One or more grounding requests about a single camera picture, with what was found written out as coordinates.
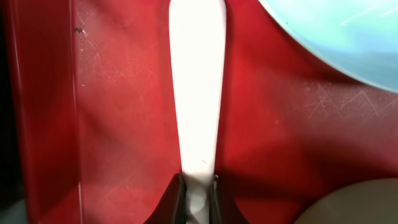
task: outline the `scratched red surface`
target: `scratched red surface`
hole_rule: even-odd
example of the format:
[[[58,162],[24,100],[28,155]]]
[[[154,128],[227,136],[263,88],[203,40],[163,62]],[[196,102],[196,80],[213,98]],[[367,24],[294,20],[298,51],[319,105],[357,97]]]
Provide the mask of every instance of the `scratched red surface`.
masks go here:
[[[31,223],[143,223],[179,171],[168,6],[3,3]],[[216,168],[250,223],[398,176],[396,94],[323,64],[256,0],[227,11]]]

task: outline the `white plastic spoon handle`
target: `white plastic spoon handle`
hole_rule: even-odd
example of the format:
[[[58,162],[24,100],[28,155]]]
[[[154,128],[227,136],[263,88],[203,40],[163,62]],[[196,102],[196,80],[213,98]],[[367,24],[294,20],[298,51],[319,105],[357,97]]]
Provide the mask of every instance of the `white plastic spoon handle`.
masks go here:
[[[171,0],[169,32],[188,217],[208,223],[224,69],[224,1]]]

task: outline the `blue bowl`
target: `blue bowl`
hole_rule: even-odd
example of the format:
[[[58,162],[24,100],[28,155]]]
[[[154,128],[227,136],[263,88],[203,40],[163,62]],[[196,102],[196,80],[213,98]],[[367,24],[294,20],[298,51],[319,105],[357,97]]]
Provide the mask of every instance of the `blue bowl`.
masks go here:
[[[361,82],[398,92],[398,0],[259,0],[297,42]]]

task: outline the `round object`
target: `round object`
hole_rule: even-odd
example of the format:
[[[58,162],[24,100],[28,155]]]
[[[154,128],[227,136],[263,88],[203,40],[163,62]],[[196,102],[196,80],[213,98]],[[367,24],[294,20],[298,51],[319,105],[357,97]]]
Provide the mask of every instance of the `round object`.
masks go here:
[[[337,190],[313,204],[295,224],[398,223],[398,179],[370,180]]]
[[[335,69],[398,92],[397,0],[259,0],[301,45]]]

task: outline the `white bowl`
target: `white bowl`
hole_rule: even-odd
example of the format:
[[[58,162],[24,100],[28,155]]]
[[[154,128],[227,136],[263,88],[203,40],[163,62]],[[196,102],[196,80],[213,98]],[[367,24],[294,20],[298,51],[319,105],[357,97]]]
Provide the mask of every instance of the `white bowl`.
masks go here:
[[[398,0],[259,0],[300,44],[337,70],[398,92]]]

